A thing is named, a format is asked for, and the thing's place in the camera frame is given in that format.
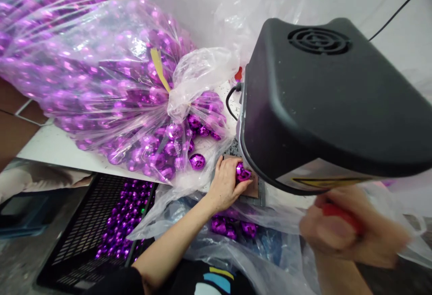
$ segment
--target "circular fan grille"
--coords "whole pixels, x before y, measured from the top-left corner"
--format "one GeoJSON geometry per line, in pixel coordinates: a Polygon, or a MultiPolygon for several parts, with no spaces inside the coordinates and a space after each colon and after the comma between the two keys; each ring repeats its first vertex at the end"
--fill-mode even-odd
{"type": "Polygon", "coordinates": [[[346,53],[351,45],[345,35],[324,28],[297,29],[289,33],[288,41],[302,51],[326,55],[346,53]]]}

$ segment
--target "power cord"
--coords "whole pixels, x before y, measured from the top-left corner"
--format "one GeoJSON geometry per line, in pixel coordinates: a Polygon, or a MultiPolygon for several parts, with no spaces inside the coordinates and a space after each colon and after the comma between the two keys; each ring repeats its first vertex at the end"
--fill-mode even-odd
{"type": "Polygon", "coordinates": [[[238,118],[231,111],[231,107],[229,106],[228,102],[229,102],[229,99],[231,98],[231,95],[234,93],[234,91],[241,91],[241,89],[242,89],[242,83],[239,82],[239,83],[237,83],[237,85],[235,85],[234,87],[231,88],[231,90],[228,92],[228,94],[226,96],[226,100],[225,100],[226,108],[228,109],[229,113],[231,114],[232,117],[234,117],[235,120],[238,120],[238,118]]]}
{"type": "Polygon", "coordinates": [[[408,2],[410,2],[411,0],[407,0],[407,1],[405,1],[405,3],[402,5],[402,6],[400,6],[400,8],[394,13],[394,15],[393,16],[391,16],[390,17],[390,19],[384,24],[384,26],[382,26],[381,27],[381,29],[379,30],[379,31],[377,31],[376,33],[375,33],[375,35],[373,35],[371,38],[369,38],[369,41],[371,41],[371,40],[373,40],[380,32],[382,32],[382,30],[385,28],[385,27],[387,27],[387,25],[390,23],[390,21],[392,21],[393,20],[393,18],[394,17],[396,17],[396,15],[403,9],[403,7],[405,7],[407,4],[408,4],[408,2]]]}

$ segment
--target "red handle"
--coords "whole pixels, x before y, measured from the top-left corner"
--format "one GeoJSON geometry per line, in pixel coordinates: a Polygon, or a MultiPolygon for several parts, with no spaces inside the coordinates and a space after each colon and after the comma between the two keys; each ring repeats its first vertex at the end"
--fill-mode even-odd
{"type": "Polygon", "coordinates": [[[365,227],[351,213],[332,203],[324,204],[321,209],[324,216],[339,216],[341,219],[350,224],[358,235],[364,234],[365,227]]]}

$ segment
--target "hand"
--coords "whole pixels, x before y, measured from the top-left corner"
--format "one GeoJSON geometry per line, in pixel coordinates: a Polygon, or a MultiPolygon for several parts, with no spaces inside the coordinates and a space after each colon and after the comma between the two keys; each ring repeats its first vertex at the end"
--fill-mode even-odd
{"type": "Polygon", "coordinates": [[[214,210],[214,214],[229,208],[252,182],[246,180],[235,185],[236,167],[239,162],[242,162],[242,159],[223,160],[220,156],[216,163],[215,177],[204,197],[214,210]]]}
{"type": "Polygon", "coordinates": [[[314,251],[381,268],[392,268],[397,253],[410,241],[398,223],[382,216],[356,186],[339,187],[319,195],[300,221],[300,233],[314,251]],[[338,216],[323,216],[321,207],[332,201],[352,213],[365,228],[362,236],[338,216]]]}

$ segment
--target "black plastic crate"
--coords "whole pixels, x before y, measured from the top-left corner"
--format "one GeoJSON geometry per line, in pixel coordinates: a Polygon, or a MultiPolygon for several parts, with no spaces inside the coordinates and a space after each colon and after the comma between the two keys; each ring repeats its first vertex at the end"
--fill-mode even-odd
{"type": "MultiPolygon", "coordinates": [[[[81,294],[106,275],[129,266],[151,243],[145,241],[138,249],[133,242],[129,257],[101,257],[96,259],[101,236],[106,231],[107,219],[120,199],[120,192],[128,178],[98,174],[81,201],[66,229],[39,272],[35,287],[41,291],[60,291],[81,294]]],[[[155,183],[143,216],[154,204],[155,183]]]]}

